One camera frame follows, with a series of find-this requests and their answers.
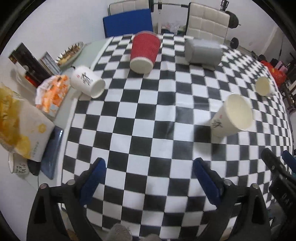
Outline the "white paper cup near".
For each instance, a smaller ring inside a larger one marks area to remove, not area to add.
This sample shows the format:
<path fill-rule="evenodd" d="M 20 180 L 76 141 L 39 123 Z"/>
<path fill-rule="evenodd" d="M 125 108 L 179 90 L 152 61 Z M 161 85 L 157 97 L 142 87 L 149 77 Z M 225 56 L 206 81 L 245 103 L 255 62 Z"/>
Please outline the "white paper cup near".
<path fill-rule="evenodd" d="M 226 137 L 248 130 L 254 122 L 250 104 L 243 96 L 230 94 L 211 119 L 211 133 Z"/>

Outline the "small white paper cup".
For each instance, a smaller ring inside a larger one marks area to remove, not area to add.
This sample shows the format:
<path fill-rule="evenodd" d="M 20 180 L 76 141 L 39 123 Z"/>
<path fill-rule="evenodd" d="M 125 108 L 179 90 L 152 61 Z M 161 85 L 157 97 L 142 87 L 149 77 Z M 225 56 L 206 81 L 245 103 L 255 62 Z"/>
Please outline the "small white paper cup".
<path fill-rule="evenodd" d="M 259 77 L 255 83 L 255 91 L 260 96 L 272 97 L 275 95 L 275 89 L 272 83 L 266 77 Z"/>

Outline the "grey paper cup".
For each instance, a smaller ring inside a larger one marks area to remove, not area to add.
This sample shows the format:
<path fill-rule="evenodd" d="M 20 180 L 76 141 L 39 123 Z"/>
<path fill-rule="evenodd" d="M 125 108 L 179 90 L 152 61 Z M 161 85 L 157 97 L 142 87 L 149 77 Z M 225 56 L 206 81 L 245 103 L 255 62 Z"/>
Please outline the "grey paper cup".
<path fill-rule="evenodd" d="M 187 39 L 184 45 L 185 60 L 190 64 L 215 67 L 221 62 L 223 51 L 218 42 L 204 39 Z"/>

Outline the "white paper cup left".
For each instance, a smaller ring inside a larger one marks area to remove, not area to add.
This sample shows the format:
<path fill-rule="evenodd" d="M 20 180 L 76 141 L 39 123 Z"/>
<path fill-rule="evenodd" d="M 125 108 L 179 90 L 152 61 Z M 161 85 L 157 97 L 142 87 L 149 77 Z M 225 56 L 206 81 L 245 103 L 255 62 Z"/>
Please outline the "white paper cup left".
<path fill-rule="evenodd" d="M 105 81 L 86 66 L 73 67 L 71 86 L 91 98 L 98 98 L 105 90 Z"/>

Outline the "red ribbed paper cup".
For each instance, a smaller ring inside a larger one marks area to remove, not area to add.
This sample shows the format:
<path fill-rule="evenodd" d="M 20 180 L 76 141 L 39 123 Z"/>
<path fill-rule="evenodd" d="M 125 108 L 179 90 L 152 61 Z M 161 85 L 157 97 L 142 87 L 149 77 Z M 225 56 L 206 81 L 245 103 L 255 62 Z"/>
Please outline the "red ribbed paper cup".
<path fill-rule="evenodd" d="M 137 74 L 149 74 L 156 62 L 161 41 L 149 31 L 137 33 L 132 40 L 130 69 Z"/>

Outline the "blue notebook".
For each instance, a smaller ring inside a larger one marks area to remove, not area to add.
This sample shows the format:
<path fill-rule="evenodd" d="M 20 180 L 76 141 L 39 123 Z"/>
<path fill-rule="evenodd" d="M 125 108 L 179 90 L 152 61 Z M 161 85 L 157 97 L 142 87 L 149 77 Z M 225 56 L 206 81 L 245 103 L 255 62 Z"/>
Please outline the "blue notebook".
<path fill-rule="evenodd" d="M 50 135 L 48 144 L 43 154 L 43 158 L 41 160 L 41 171 L 50 180 L 53 180 L 54 178 L 62 137 L 63 129 L 55 126 Z"/>

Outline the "white mug with text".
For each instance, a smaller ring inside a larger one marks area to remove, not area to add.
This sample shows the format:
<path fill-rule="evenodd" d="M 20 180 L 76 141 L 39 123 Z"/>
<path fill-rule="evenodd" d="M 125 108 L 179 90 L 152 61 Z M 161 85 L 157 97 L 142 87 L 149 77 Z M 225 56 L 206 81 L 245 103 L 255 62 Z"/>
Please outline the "white mug with text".
<path fill-rule="evenodd" d="M 9 168 L 11 173 L 26 175 L 29 173 L 28 161 L 17 153 L 9 153 Z"/>

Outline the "red bag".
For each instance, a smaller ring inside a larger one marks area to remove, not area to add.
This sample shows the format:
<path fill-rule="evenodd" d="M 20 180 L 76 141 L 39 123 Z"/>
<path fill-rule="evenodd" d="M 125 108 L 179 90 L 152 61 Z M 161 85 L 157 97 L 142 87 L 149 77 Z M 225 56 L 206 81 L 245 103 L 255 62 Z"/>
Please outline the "red bag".
<path fill-rule="evenodd" d="M 271 75 L 273 76 L 275 82 L 276 82 L 276 85 L 278 87 L 281 87 L 281 85 L 285 82 L 287 76 L 285 73 L 283 73 L 282 71 L 274 68 L 269 62 L 267 61 L 260 61 L 263 65 L 265 65 L 269 72 L 271 73 Z"/>

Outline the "white yellow tissue box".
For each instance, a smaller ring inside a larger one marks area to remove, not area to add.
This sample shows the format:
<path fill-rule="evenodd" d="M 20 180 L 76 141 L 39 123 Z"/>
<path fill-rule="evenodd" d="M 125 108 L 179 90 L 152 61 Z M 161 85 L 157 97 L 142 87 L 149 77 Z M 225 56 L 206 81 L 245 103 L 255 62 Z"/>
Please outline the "white yellow tissue box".
<path fill-rule="evenodd" d="M 1 83 L 1 145 L 41 162 L 55 125 L 26 99 Z"/>

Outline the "orange white snack packet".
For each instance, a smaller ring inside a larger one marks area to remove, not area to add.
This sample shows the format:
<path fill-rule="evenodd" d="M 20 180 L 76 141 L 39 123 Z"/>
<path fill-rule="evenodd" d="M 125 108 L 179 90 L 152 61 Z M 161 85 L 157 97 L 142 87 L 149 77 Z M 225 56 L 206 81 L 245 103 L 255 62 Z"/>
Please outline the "orange white snack packet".
<path fill-rule="evenodd" d="M 48 116 L 55 117 L 70 88 L 67 75 L 53 75 L 36 90 L 35 106 Z"/>

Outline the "black white checkered tablecloth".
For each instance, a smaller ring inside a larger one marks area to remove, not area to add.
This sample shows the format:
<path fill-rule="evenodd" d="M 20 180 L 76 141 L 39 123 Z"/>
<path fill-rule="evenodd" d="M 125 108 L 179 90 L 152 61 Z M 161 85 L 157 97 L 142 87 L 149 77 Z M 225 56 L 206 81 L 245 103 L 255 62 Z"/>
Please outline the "black white checkered tablecloth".
<path fill-rule="evenodd" d="M 135 237 L 173 240 L 200 234 L 215 208 L 193 175 L 194 159 L 236 185 L 258 184 L 270 205 L 271 173 L 260 153 L 291 151 L 292 134 L 281 94 L 264 98 L 254 90 L 257 78 L 269 77 L 261 63 L 224 48 L 210 71 L 185 61 L 185 37 L 163 34 L 160 40 L 147 75 L 130 70 L 131 36 L 108 40 L 93 65 L 104 92 L 74 104 L 62 182 L 103 158 L 106 178 L 86 206 L 90 222 L 105 229 L 121 223 Z M 211 119 L 232 93 L 250 104 L 254 122 L 246 131 L 214 136 Z"/>

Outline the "black box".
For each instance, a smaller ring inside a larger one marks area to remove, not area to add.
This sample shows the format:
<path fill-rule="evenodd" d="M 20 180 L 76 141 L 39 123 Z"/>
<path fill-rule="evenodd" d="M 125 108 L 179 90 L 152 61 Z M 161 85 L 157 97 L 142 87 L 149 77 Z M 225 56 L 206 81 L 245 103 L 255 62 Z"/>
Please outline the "black box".
<path fill-rule="evenodd" d="M 34 88 L 40 86 L 44 80 L 52 75 L 43 67 L 43 65 L 33 56 L 24 43 L 12 51 L 9 56 L 10 61 L 20 65 L 21 76 L 27 80 Z"/>

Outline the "striped small box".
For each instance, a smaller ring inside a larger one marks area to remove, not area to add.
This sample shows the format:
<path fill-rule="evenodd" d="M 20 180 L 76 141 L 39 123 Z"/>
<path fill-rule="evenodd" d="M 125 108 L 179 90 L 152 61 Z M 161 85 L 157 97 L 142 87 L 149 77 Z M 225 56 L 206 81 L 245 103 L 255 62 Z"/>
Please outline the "striped small box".
<path fill-rule="evenodd" d="M 61 70 L 55 60 L 51 57 L 48 52 L 45 52 L 41 58 L 41 62 L 54 74 L 60 74 Z"/>

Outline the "plate of snacks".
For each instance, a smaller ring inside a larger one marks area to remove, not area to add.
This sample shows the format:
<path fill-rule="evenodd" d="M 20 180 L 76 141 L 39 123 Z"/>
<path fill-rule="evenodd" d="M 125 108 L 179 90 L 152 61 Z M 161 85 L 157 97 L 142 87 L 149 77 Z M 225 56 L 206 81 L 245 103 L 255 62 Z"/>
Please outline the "plate of snacks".
<path fill-rule="evenodd" d="M 77 42 L 71 45 L 70 47 L 68 47 L 68 49 L 66 49 L 64 52 L 60 53 L 59 56 L 56 58 L 55 62 L 60 68 L 69 66 L 80 55 L 83 48 L 84 48 L 84 43 Z"/>

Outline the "white padded chair left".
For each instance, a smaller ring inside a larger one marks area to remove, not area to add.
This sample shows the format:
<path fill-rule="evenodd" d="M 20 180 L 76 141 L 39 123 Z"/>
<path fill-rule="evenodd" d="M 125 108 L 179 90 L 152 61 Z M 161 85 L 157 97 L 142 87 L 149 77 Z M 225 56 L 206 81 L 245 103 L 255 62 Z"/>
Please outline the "white padded chair left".
<path fill-rule="evenodd" d="M 116 15 L 127 11 L 149 9 L 149 0 L 118 1 L 108 6 L 108 15 Z"/>

